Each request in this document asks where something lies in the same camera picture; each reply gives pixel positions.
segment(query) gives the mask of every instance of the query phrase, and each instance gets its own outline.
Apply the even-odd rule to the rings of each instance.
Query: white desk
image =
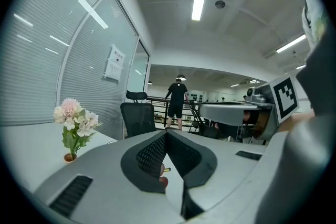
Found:
[[[64,155],[70,151],[63,145],[62,131],[63,126],[58,123],[1,128],[0,142],[8,168],[17,182],[32,193],[45,179],[67,165]],[[117,140],[97,132],[77,156],[111,141]]]

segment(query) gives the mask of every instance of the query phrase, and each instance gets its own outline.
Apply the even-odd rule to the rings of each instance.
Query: pink flower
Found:
[[[74,117],[75,115],[78,115],[81,111],[82,107],[79,105],[79,103],[72,98],[67,98],[63,101],[61,105],[64,115],[66,118],[68,117]]]

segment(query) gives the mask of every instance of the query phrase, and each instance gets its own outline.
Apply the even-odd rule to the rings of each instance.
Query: black vent grille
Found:
[[[92,183],[92,180],[92,178],[87,176],[76,176],[52,202],[50,208],[65,217],[69,217]]]

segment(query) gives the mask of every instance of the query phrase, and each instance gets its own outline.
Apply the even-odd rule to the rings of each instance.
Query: office chair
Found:
[[[120,110],[127,129],[127,137],[156,131],[154,122],[154,106],[148,103],[139,103],[145,100],[145,92],[126,92],[126,97],[133,103],[122,103]]]

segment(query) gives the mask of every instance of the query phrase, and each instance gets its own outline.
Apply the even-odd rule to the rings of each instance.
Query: railing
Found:
[[[148,96],[146,99],[146,103],[150,103],[154,106],[154,121],[157,129],[164,129],[166,127],[170,100],[170,98],[164,99],[153,96]],[[187,132],[191,131],[191,128],[194,128],[192,123],[195,121],[195,117],[190,108],[190,103],[184,102],[182,110],[182,130]],[[176,117],[173,118],[172,125],[177,126]]]

